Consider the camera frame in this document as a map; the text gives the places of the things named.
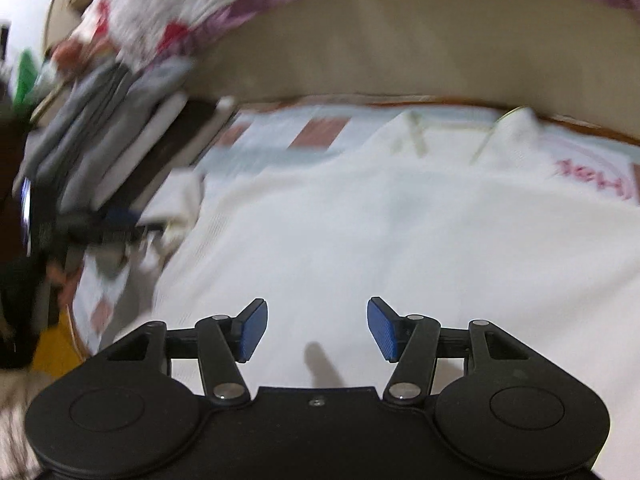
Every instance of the white bedsheet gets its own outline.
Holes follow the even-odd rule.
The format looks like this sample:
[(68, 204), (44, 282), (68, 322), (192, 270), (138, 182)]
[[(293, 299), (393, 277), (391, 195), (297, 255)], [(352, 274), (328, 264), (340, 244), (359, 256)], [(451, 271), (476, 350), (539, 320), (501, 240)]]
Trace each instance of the white bedsheet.
[[(371, 296), (445, 327), (489, 319), (595, 389), (612, 417), (595, 469), (636, 478), (640, 210), (551, 178), (532, 116), (507, 119), (481, 150), (484, 136), (457, 136), (454, 156), (403, 114), (358, 152), (205, 195), (148, 318), (188, 327), (265, 298), (267, 331), (241, 365), (253, 393), (381, 391), (392, 365), (367, 330)], [(195, 363), (174, 377), (201, 390)]]

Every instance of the metal screw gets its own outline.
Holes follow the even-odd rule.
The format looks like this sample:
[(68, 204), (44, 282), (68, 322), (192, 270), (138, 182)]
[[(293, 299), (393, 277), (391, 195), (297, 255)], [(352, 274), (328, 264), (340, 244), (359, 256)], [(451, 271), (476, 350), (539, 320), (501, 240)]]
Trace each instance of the metal screw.
[(325, 403), (326, 401), (324, 400), (324, 397), (314, 397), (309, 401), (309, 405), (312, 408), (319, 408), (320, 406), (324, 406)]
[(415, 399), (420, 392), (420, 386), (413, 383), (396, 383), (389, 388), (389, 393), (396, 399)]
[(237, 399), (244, 394), (244, 386), (238, 383), (222, 383), (213, 388), (213, 394), (222, 400)]

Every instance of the red pattern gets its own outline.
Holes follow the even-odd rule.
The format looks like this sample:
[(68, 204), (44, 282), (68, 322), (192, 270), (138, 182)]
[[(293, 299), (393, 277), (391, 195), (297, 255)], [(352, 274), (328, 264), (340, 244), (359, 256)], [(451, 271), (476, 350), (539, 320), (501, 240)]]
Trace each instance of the red pattern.
[(158, 53), (166, 49), (172, 42), (186, 36), (189, 32), (189, 27), (180, 22), (169, 22), (164, 28), (164, 34), (162, 40), (158, 43), (156, 51)]
[(329, 148), (342, 129), (348, 117), (327, 117), (311, 119), (289, 145), (290, 148)]
[(94, 38), (101, 38), (109, 33), (109, 2), (100, 0), (98, 2), (98, 23), (95, 27)]
[(105, 297), (95, 306), (94, 312), (91, 314), (91, 327), (97, 335), (104, 332), (113, 315), (113, 306)]
[(616, 195), (623, 200), (629, 200), (633, 197), (632, 184), (627, 179), (623, 180), (618, 177), (614, 180), (609, 180), (603, 171), (596, 171), (589, 166), (578, 166), (570, 158), (558, 160), (556, 164), (562, 176), (572, 176), (580, 182), (595, 182), (598, 191), (613, 189)]

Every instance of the blue gripper pad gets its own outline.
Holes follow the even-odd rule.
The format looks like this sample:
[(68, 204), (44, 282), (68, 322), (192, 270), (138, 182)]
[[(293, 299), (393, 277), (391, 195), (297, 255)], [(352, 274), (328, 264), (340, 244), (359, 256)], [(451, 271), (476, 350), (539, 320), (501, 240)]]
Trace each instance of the blue gripper pad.
[(236, 361), (239, 363), (245, 363), (251, 358), (260, 339), (262, 339), (264, 331), (267, 329), (267, 302), (264, 300), (255, 300), (241, 315), (245, 313), (248, 313), (248, 318), (246, 318), (242, 324), (239, 354), (236, 358)]
[(390, 316), (398, 315), (391, 310), (380, 298), (371, 298), (367, 304), (367, 323), (369, 331), (376, 340), (382, 356), (389, 362), (395, 363), (399, 359), (398, 338)]

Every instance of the white fabric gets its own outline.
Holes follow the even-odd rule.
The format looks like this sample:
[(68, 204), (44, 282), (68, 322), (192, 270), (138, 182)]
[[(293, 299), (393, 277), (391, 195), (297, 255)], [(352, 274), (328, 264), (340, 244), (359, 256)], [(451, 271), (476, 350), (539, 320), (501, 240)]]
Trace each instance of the white fabric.
[(94, 210), (101, 208), (124, 184), (124, 181), (136, 169), (144, 156), (161, 139), (175, 118), (180, 115), (187, 100), (187, 94), (176, 92), (162, 102), (136, 140), (120, 154), (116, 163), (111, 166), (98, 184), (91, 201)]
[(173, 170), (140, 215), (140, 224), (162, 223), (164, 256), (177, 249), (200, 215), (204, 183), (197, 171)]
[[(205, 196), (149, 319), (188, 327), (265, 298), (266, 333), (241, 366), (253, 393), (382, 390), (392, 366), (367, 330), (371, 296), (445, 327), (489, 319), (602, 396), (612, 428), (596, 470), (636, 478), (640, 210), (548, 178), (534, 119), (510, 117), (512, 135), (471, 159), (462, 143), (466, 158), (443, 164), (437, 129), (403, 114), (358, 152)], [(174, 362), (174, 377), (201, 390), (195, 363)]]
[[(443, 157), (455, 160), (467, 157), (469, 160), (480, 146), (471, 139), (481, 142), (479, 131), (500, 137), (492, 126), (500, 118), (498, 125), (504, 127), (510, 123), (511, 116), (509, 113), (501, 118), (496, 110), (471, 106), (375, 107), (371, 102), (369, 105), (345, 105), (338, 102), (340, 98), (354, 102), (367, 99), (362, 96), (314, 97), (308, 99), (309, 104), (276, 110), (272, 105), (271, 109), (262, 111), (256, 110), (255, 105), (245, 105), (227, 125), (231, 130), (237, 128), (236, 131), (244, 132), (230, 147), (215, 145), (210, 148), (197, 169), (207, 173), (210, 182), (212, 175), (224, 176), (228, 181), (229, 177), (238, 174), (258, 174), (266, 167), (317, 164), (323, 159), (360, 148), (379, 128), (405, 111), (416, 114), (415, 119), (420, 121), (421, 127), (438, 125), (438, 130), (430, 129), (429, 133), (432, 155), (437, 154), (443, 162), (447, 160)], [(328, 104), (322, 103), (324, 99), (328, 99)], [(400, 98), (406, 102), (417, 99), (415, 96)], [(329, 120), (325, 125), (337, 125), (338, 128), (341, 122), (348, 122), (331, 140), (323, 131), (323, 121), (319, 120)], [(302, 149), (297, 147), (296, 139), (301, 134), (303, 143), (316, 145)], [(620, 200), (638, 203), (633, 164), (640, 164), (639, 147), (576, 134), (565, 126), (547, 122), (536, 126), (535, 142), (536, 149), (553, 157), (565, 178)]]
[(105, 329), (113, 319), (116, 309), (137, 309), (136, 294), (125, 294), (131, 288), (131, 265), (124, 259), (123, 248), (116, 253), (116, 262), (105, 265), (101, 261), (104, 249), (87, 249), (84, 254), (82, 276), (74, 297), (73, 316), (77, 333), (84, 348), (91, 354), (100, 349)]

